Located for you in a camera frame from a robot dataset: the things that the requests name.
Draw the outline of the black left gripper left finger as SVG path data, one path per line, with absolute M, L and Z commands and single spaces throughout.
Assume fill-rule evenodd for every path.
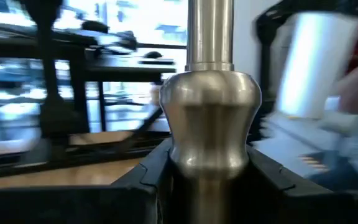
M 109 185 L 1 189 L 0 223 L 163 223 L 171 146 L 164 140 Z

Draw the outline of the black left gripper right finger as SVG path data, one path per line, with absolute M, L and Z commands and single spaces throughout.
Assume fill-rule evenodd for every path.
M 358 191 L 333 192 L 248 147 L 244 223 L 358 223 Z

